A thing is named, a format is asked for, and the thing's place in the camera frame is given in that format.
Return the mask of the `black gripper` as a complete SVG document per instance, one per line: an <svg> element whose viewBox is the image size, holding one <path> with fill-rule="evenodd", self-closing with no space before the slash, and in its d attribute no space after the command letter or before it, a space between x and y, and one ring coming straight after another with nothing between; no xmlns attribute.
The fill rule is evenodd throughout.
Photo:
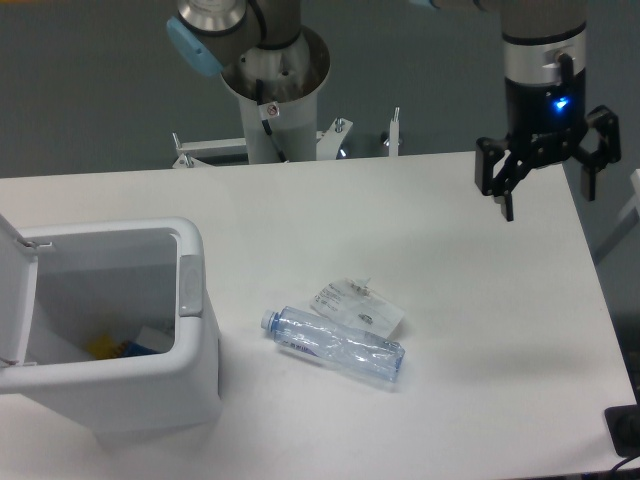
<svg viewBox="0 0 640 480"><path fill-rule="evenodd" d="M605 105L585 117L586 78L567 84L524 85L505 81L508 137L480 137L475 147L475 184L484 196L492 196L504 218L514 220L512 193L530 168L542 168L567 160L571 154L581 165L581 193L596 199L599 172L621 160L619 118ZM597 148L581 146L591 131Z"/></svg>

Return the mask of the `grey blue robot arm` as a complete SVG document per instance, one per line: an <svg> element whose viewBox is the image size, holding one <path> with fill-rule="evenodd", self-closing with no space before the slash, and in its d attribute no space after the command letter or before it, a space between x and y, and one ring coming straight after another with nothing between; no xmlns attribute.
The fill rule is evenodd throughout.
<svg viewBox="0 0 640 480"><path fill-rule="evenodd" d="M297 1L180 1L166 24L174 48L206 77L220 77L241 109L254 164L318 158L317 95L330 70L322 38ZM621 157L619 120L585 107L583 1L477 1L500 16L508 130L476 143L475 182L512 220L512 194L534 169L568 159L583 169L585 197Z"/></svg>

